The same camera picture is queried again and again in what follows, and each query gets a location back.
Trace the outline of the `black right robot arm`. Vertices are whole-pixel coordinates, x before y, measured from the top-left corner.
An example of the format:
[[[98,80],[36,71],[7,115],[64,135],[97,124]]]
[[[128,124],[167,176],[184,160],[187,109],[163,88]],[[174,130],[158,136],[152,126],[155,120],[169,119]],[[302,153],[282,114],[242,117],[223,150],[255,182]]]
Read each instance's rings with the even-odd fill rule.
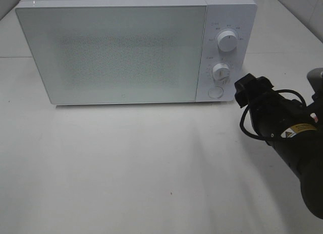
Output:
[[[252,74],[235,82],[235,99],[244,109],[241,131],[277,152],[298,177],[308,210],[322,218],[322,68],[306,77],[314,90],[310,105],[300,93],[274,90],[268,78]]]

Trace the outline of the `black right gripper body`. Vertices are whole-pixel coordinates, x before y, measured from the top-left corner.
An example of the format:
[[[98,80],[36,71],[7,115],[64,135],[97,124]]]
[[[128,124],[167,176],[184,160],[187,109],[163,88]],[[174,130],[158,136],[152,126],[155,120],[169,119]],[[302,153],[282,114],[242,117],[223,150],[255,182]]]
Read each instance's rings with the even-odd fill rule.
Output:
[[[299,98],[298,105],[303,107],[303,97],[300,93],[290,89],[273,90],[274,86],[264,76],[256,78],[252,74],[247,74],[236,81],[234,86],[236,89],[235,99],[241,108],[245,108],[240,118],[239,127],[250,138],[264,138],[262,135],[252,134],[244,126],[246,115],[252,107],[264,104],[266,100],[275,99],[279,101],[283,98],[280,95],[281,93],[290,93],[297,96]]]

